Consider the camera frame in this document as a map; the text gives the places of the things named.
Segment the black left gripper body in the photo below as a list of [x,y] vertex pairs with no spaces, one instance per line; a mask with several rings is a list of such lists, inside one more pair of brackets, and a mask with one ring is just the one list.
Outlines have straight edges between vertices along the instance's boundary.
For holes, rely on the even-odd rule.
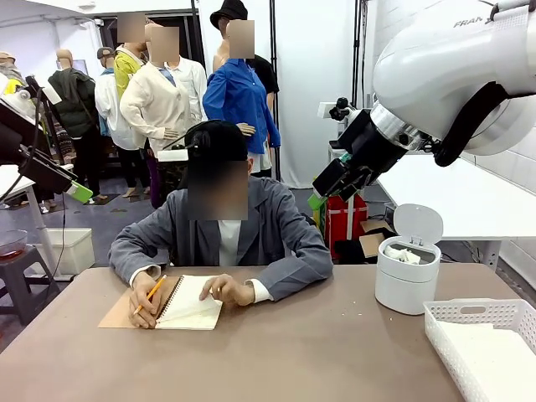
[[6,102],[1,103],[1,164],[24,165],[31,152],[30,165],[44,165],[37,141],[43,130],[38,122],[15,111]]

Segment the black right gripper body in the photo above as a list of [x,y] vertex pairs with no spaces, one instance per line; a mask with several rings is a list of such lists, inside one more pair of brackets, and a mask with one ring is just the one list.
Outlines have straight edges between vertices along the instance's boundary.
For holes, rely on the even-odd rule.
[[406,153],[403,147],[394,145],[376,128],[367,110],[359,111],[338,143],[351,155],[348,162],[356,170],[366,167],[372,171],[368,183],[388,172]]

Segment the person's left hand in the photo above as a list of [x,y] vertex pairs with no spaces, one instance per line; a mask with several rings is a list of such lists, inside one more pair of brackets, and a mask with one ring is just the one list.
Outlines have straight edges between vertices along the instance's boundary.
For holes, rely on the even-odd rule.
[[203,301],[209,295],[217,301],[241,307],[249,306],[255,302],[254,287],[251,284],[239,283],[227,274],[214,276],[207,280],[199,295],[199,300]]

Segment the person's right hand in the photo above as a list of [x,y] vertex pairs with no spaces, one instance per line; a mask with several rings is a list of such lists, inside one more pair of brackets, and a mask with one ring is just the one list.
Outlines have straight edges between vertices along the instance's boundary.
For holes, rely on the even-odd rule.
[[156,326],[157,314],[162,305],[162,288],[153,294],[152,289],[157,282],[145,271],[140,271],[132,282],[130,295],[129,320],[135,327],[153,329]]

